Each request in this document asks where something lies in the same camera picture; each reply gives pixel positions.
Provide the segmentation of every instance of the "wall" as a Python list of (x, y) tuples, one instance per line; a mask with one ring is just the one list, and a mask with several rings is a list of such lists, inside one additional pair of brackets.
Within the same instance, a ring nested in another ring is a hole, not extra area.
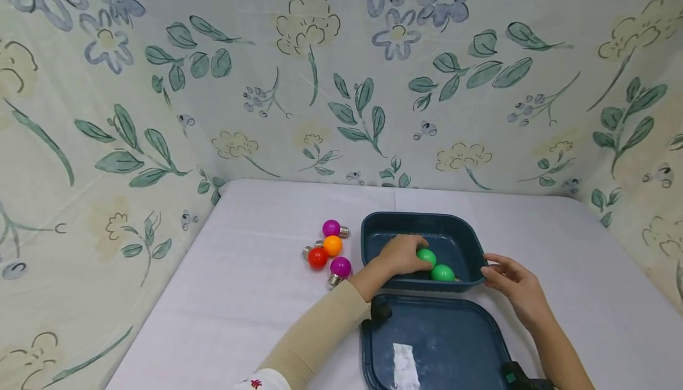
[(103, 388), (217, 196), (132, 1), (0, 0), (2, 390)]
[(223, 178), (572, 196), (683, 312), (683, 0), (145, 3)]
[(235, 178), (572, 196), (683, 312), (683, 0), (2, 1), (0, 389), (106, 382)]

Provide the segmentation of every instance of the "white table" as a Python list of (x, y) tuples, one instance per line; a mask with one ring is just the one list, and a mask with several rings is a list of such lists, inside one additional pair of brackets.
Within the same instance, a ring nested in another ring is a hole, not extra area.
[[(377, 210), (457, 215), (485, 251), (533, 270), (596, 388), (682, 388), (683, 318), (579, 202), (262, 180), (222, 191), (108, 390), (230, 389), (326, 293), (327, 272), (311, 271), (301, 257), (322, 223), (333, 218), (351, 229), (344, 250), (358, 270), (360, 223)], [(542, 376), (507, 300), (485, 287), (462, 297), (493, 315), (527, 375)], [(363, 388), (355, 332), (311, 389)]]

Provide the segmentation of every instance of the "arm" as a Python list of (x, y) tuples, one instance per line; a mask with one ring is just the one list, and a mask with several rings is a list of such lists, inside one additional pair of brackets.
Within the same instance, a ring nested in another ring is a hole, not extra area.
[(508, 297), (520, 322), (534, 338), (545, 376), (560, 390), (594, 390), (535, 274), (502, 255), (486, 254), (484, 258), (498, 263), (481, 268), (485, 285)]
[(415, 255), (418, 245), (428, 243), (422, 236), (391, 239), (379, 256), (323, 296), (289, 328), (258, 367), (259, 372), (276, 372), (292, 390), (305, 389), (340, 342), (370, 318), (368, 303), (388, 279), (395, 274), (432, 269), (431, 263)]

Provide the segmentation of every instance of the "sleeve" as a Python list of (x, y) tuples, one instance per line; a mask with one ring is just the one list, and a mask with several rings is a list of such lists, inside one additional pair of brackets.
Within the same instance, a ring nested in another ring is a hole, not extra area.
[(274, 369), (261, 369), (238, 382), (233, 390), (292, 390), (281, 373)]
[(343, 281), (289, 328), (259, 368), (281, 373), (288, 390), (304, 390), (340, 342), (369, 318), (370, 304)]

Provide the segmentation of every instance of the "beige sleeve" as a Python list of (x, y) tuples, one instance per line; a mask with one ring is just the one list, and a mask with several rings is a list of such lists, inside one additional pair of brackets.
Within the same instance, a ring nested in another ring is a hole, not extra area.
[(337, 345), (369, 318), (370, 304), (343, 281), (289, 328), (258, 369), (275, 369), (292, 390), (304, 390)]

